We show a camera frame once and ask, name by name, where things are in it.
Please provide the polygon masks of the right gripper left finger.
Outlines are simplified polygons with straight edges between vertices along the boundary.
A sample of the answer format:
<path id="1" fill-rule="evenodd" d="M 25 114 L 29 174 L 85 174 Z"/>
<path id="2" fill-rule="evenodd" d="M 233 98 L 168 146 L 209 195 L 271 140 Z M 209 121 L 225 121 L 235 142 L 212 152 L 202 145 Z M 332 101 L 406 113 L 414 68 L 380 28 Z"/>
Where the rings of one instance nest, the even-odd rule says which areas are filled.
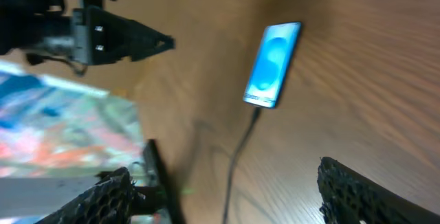
<path id="1" fill-rule="evenodd" d="M 134 196 L 130 172 L 121 167 L 37 224 L 128 224 Z"/>

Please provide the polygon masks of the blue Galaxy smartphone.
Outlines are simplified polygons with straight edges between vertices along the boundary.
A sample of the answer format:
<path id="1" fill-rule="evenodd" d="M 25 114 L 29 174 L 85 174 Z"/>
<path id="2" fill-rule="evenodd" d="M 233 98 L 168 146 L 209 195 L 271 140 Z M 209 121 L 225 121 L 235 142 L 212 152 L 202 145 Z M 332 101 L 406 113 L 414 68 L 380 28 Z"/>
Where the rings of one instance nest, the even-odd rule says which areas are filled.
<path id="1" fill-rule="evenodd" d="M 276 107 L 292 60 L 302 23 L 267 26 L 254 61 L 243 101 L 258 107 Z"/>

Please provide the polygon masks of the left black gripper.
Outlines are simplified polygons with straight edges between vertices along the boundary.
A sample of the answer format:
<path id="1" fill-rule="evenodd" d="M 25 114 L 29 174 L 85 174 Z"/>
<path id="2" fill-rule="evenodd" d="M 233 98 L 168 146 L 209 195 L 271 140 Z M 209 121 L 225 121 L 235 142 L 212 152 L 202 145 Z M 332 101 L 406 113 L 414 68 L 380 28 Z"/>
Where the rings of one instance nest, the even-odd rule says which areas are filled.
<path id="1" fill-rule="evenodd" d="M 70 65 L 74 35 L 65 8 L 65 0 L 1 0 L 1 55 L 20 49 L 31 65 L 46 60 Z M 124 57 L 135 62 L 175 48 L 171 36 L 100 8 L 88 7 L 85 18 L 89 65 Z"/>

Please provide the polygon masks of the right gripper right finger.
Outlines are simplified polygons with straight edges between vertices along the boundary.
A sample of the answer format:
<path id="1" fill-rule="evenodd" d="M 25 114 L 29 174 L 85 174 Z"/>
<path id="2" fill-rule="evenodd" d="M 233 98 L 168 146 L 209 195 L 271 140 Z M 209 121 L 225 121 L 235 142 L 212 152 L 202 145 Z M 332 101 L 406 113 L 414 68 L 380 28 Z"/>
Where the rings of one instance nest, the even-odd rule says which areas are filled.
<path id="1" fill-rule="evenodd" d="M 439 224 L 439 215 L 367 179 L 344 164 L 323 157 L 318 167 L 320 212 L 326 224 Z"/>

